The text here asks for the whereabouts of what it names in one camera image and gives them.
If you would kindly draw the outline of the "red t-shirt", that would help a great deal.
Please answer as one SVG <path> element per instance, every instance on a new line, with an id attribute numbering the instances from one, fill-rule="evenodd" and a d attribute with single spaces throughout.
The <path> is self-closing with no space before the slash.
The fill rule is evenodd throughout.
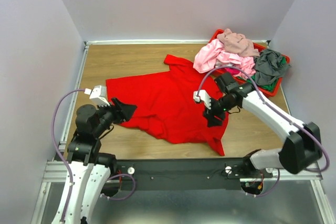
<path id="1" fill-rule="evenodd" d="M 108 99 L 117 98 L 137 106 L 132 118 L 123 127 L 140 129 L 156 139 L 172 144 L 206 143 L 224 156 L 222 137 L 228 124 L 208 127 L 203 117 L 204 105 L 196 104 L 193 93 L 200 84 L 215 99 L 222 96 L 215 82 L 193 68 L 187 59 L 167 55 L 166 72 L 106 80 Z"/>

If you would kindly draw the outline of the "red plastic bin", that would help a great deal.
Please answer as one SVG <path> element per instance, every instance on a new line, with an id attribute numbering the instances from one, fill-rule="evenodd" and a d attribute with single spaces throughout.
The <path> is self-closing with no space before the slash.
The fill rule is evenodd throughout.
<path id="1" fill-rule="evenodd" d="M 217 38 L 217 35 L 222 34 L 224 32 L 224 30 L 222 29 L 218 29 L 214 32 L 213 36 L 211 37 L 211 39 L 209 40 L 209 42 L 212 42 L 212 40 Z M 266 42 L 253 42 L 254 44 L 254 48 L 257 49 L 259 52 L 265 50 L 267 47 Z M 287 65 L 290 64 L 290 58 L 286 55 L 282 55 L 283 58 L 285 59 Z M 222 69 L 216 70 L 213 72 L 213 76 L 217 77 L 220 76 L 224 73 L 225 71 Z M 242 78 L 239 77 L 234 77 L 234 79 L 239 83 L 239 84 L 243 84 L 246 81 Z M 266 97 L 274 97 L 279 88 L 280 88 L 280 84 L 282 82 L 282 77 L 278 78 L 277 80 L 275 80 L 271 85 L 266 85 L 266 86 L 258 86 L 258 88 L 260 89 L 260 91 L 266 96 Z"/>

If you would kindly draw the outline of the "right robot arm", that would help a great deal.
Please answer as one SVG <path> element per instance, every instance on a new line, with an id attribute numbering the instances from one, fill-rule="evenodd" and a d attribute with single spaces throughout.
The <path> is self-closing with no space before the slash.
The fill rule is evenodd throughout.
<path id="1" fill-rule="evenodd" d="M 232 108 L 244 109 L 264 122 L 282 140 L 282 148 L 257 149 L 242 158 L 233 172 L 255 177 L 266 168 L 285 169 L 298 174 L 322 157 L 319 127 L 313 122 L 304 123 L 271 103 L 252 83 L 239 84 L 230 73 L 215 79 L 224 94 L 214 99 L 203 89 L 193 94 L 196 103 L 204 103 L 204 118 L 209 127 L 222 125 L 225 114 Z"/>

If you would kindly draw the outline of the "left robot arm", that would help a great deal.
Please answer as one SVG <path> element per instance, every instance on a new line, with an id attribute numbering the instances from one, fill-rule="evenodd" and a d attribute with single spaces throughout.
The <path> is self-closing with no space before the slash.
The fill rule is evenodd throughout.
<path id="1" fill-rule="evenodd" d="M 76 112 L 76 130 L 67 147 L 66 182 L 53 223 L 89 223 L 107 180 L 120 177 L 116 157 L 100 152 L 101 139 L 137 109 L 117 98 Z"/>

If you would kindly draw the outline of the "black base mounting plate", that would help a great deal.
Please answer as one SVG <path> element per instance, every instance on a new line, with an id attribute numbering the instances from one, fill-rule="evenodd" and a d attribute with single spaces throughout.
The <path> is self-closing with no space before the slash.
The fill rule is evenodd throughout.
<path id="1" fill-rule="evenodd" d="M 137 191 L 154 190 L 240 190 L 244 180 L 272 178 L 260 172 L 238 169 L 241 158 L 120 159 L 121 173 L 134 169 Z"/>

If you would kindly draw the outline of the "magenta shirt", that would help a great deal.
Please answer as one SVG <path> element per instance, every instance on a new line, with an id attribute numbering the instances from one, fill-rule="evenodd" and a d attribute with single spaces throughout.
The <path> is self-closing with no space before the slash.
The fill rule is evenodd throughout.
<path id="1" fill-rule="evenodd" d="M 244 77 L 244 74 L 241 72 L 241 69 L 237 66 L 224 65 L 223 70 L 229 72 L 234 77 Z"/>

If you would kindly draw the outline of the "light pink shirt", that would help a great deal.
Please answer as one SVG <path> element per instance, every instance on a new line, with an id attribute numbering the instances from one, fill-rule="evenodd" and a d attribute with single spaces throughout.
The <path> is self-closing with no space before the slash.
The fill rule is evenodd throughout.
<path id="1" fill-rule="evenodd" d="M 253 57 L 241 57 L 226 52 L 224 44 L 218 39 L 212 40 L 196 54 L 193 68 L 199 73 L 206 73 L 219 66 L 233 66 L 246 72 L 249 76 L 256 73 Z"/>

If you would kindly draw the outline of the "grey shirt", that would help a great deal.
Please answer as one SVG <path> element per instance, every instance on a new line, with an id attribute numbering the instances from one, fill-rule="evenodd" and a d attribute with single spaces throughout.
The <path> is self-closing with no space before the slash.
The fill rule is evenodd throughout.
<path id="1" fill-rule="evenodd" d="M 291 65 L 286 62 L 286 57 L 281 53 L 272 49 L 264 49 L 255 59 L 255 82 L 259 86 L 271 85 L 282 78 L 290 67 Z"/>

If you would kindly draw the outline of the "dusty pink shirt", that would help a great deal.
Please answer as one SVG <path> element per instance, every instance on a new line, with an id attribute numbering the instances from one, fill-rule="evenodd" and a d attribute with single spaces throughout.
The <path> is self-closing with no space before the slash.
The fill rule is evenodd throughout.
<path id="1" fill-rule="evenodd" d="M 259 51 L 254 48 L 253 42 L 243 34 L 234 33 L 227 28 L 216 38 L 224 45 L 226 52 L 237 54 L 240 57 L 260 56 Z"/>

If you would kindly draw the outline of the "aluminium left rail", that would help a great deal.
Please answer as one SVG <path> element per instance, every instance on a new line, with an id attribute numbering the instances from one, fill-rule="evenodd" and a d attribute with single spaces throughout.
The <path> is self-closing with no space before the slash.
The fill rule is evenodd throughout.
<path id="1" fill-rule="evenodd" d="M 55 107 L 54 113 L 53 113 L 52 121 L 51 121 L 51 138 L 52 138 L 52 141 L 54 143 L 54 147 L 56 149 L 56 155 L 58 156 L 58 158 L 57 158 L 58 161 L 60 161 L 62 158 L 67 157 L 68 135 L 69 135 L 69 131 L 70 131 L 72 117 L 73 117 L 73 114 L 74 114 L 74 109 L 75 109 L 75 105 L 76 105 L 76 101 L 77 101 L 78 92 L 80 92 L 79 91 L 80 90 L 80 83 L 81 83 L 81 79 L 82 79 L 82 75 L 83 75 L 83 71 L 84 71 L 84 68 L 85 68 L 85 63 L 86 63 L 86 59 L 87 59 L 87 55 L 88 55 L 88 50 L 89 50 L 88 42 L 84 41 L 83 44 L 84 44 L 83 54 L 81 56 L 81 62 L 80 62 L 80 66 L 79 66 L 74 90 L 65 94 L 58 101 L 58 103 Z M 61 106 L 62 101 L 67 101 L 69 103 L 69 105 L 67 106 L 68 112 L 66 114 L 65 121 L 62 123 L 62 132 L 59 135 L 59 137 L 56 137 L 56 135 L 55 135 L 55 133 L 56 133 L 56 128 L 55 128 L 56 117 L 57 117 L 57 113 L 58 113 L 58 110 Z"/>

